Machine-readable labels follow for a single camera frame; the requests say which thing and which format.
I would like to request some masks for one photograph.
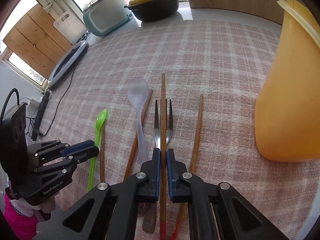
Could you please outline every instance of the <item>spoon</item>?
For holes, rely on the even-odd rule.
[[[141,124],[141,110],[148,98],[149,87],[147,82],[141,78],[137,77],[130,81],[128,86],[128,100],[131,105],[137,110],[137,134],[138,134],[138,148],[139,148],[139,161],[141,165],[148,161],[148,152],[146,144],[143,138],[143,130]]]
[[[101,135],[101,128],[103,126],[103,123],[108,118],[108,110],[103,109],[100,114],[98,114],[97,120],[95,122],[95,128],[96,128],[96,138],[94,140],[94,145],[99,145],[100,135]],[[93,173],[94,173],[94,165],[96,163],[96,157],[91,158],[91,165],[90,165],[90,172],[89,172],[89,180],[88,180],[88,189],[87,192],[89,192],[92,189],[92,181],[93,181]]]

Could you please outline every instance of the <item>black pot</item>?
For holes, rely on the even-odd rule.
[[[162,20],[173,15],[179,8],[178,0],[152,0],[137,5],[125,5],[137,19],[143,22]]]

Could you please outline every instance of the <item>orange plastic container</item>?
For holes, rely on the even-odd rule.
[[[320,159],[320,27],[296,0],[278,4],[283,27],[256,100],[256,144],[273,161]]]

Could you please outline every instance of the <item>spoon handle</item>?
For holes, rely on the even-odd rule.
[[[137,134],[138,134],[138,148],[139,148],[139,161],[140,167],[141,165],[148,161],[148,152],[146,148],[146,144],[144,142],[143,130],[141,124],[141,110],[137,111]]]

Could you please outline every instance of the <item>teal and white appliance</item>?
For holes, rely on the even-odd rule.
[[[98,0],[84,10],[84,24],[94,35],[105,36],[133,18],[125,5],[124,0]]]

